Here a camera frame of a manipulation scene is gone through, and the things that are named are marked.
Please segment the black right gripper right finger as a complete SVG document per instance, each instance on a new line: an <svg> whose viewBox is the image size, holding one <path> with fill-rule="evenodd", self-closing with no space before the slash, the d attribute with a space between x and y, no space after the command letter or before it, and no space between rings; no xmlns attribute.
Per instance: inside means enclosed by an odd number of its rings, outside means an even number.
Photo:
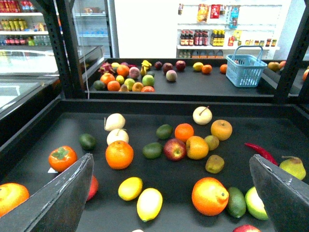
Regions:
<svg viewBox="0 0 309 232"><path fill-rule="evenodd" d="M258 154L249 161L258 196L277 232L309 230L309 185Z"/></svg>

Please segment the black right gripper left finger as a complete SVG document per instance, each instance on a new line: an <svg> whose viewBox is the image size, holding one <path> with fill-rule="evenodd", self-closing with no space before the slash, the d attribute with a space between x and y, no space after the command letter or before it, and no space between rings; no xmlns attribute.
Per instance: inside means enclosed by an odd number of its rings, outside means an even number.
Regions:
<svg viewBox="0 0 309 232"><path fill-rule="evenodd" d="M0 218L2 232L74 232L89 194L93 174L92 154L34 193Z"/></svg>

